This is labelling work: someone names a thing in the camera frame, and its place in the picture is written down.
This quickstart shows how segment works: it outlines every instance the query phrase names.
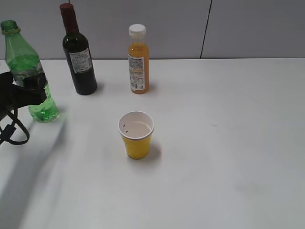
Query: robotic arm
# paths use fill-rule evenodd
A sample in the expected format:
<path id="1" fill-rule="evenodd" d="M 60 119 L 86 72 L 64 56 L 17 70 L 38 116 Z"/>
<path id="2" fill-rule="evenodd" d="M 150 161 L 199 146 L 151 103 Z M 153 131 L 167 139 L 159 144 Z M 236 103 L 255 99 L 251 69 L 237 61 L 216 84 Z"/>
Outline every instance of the robotic arm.
<path id="1" fill-rule="evenodd" d="M 13 145 L 22 145 L 27 143 L 30 134 L 22 122 L 17 118 L 18 108 L 28 105 L 39 105 L 46 100 L 45 86 L 47 80 L 44 73 L 40 73 L 35 77 L 25 78 L 23 80 L 24 87 L 13 84 L 13 76 L 11 72 L 0 74 L 0 121 L 7 115 L 12 119 L 12 123 L 7 125 L 3 130 L 0 127 L 0 144 L 7 141 Z M 18 125 L 27 139 L 24 141 L 13 141 L 10 137 L 16 130 Z"/>

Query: wine label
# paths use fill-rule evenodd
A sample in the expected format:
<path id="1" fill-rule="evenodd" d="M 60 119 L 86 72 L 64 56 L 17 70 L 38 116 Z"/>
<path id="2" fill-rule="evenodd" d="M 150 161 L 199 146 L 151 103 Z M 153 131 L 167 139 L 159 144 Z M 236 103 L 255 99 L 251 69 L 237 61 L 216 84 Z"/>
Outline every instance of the wine label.
<path id="1" fill-rule="evenodd" d="M 133 91 L 145 89 L 144 57 L 128 55 L 130 84 Z"/>
<path id="2" fill-rule="evenodd" d="M 81 52 L 69 53 L 74 73 L 83 73 L 92 68 L 92 60 L 89 48 Z"/>
<path id="3" fill-rule="evenodd" d="M 33 77 L 43 72 L 42 65 L 39 62 L 35 67 L 23 71 L 10 71 L 13 75 L 16 84 L 23 87 L 23 79 Z"/>

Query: orange juice bottle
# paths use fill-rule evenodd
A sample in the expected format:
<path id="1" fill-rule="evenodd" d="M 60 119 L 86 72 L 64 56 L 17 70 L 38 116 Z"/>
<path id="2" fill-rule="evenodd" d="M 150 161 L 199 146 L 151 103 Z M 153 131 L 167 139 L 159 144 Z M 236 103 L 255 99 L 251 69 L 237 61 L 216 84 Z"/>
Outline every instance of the orange juice bottle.
<path id="1" fill-rule="evenodd" d="M 128 51 L 131 90 L 135 94 L 144 94 L 149 89 L 148 46 L 144 42 L 146 28 L 135 24 L 129 27 L 132 43 Z"/>

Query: gray wall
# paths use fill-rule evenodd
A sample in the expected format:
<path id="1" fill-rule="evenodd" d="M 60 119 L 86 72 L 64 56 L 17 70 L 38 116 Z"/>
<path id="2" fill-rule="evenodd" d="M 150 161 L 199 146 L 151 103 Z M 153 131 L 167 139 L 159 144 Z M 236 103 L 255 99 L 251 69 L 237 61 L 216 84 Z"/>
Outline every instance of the gray wall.
<path id="1" fill-rule="evenodd" d="M 202 57 L 305 57 L 305 1 L 213 0 Z"/>
<path id="2" fill-rule="evenodd" d="M 59 5 L 64 0 L 8 0 L 0 19 L 14 19 L 42 59 L 64 58 Z M 210 0 L 71 0 L 93 58 L 126 58 L 128 28 L 147 29 L 151 58 L 199 58 Z M 0 37 L 4 47 L 4 38 Z M 4 58 L 4 48 L 0 49 Z"/>
<path id="3" fill-rule="evenodd" d="M 42 59 L 63 59 L 65 31 L 59 5 L 67 1 L 3 0 L 0 20 L 16 20 Z M 147 27 L 154 59 L 305 57 L 304 0 L 212 0 L 208 24 L 211 0 L 71 3 L 95 59 L 125 59 L 128 27 L 134 23 Z M 4 59 L 3 35 L 0 47 Z"/>

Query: paper cup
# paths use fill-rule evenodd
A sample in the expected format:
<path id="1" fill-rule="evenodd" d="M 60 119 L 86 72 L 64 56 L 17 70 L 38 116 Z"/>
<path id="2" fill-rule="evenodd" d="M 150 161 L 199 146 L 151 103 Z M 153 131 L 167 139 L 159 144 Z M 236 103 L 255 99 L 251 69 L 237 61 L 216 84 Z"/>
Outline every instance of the paper cup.
<path id="1" fill-rule="evenodd" d="M 141 159 L 148 154 L 153 129 L 153 119 L 145 112 L 131 111 L 120 118 L 119 131 L 129 157 Z"/>

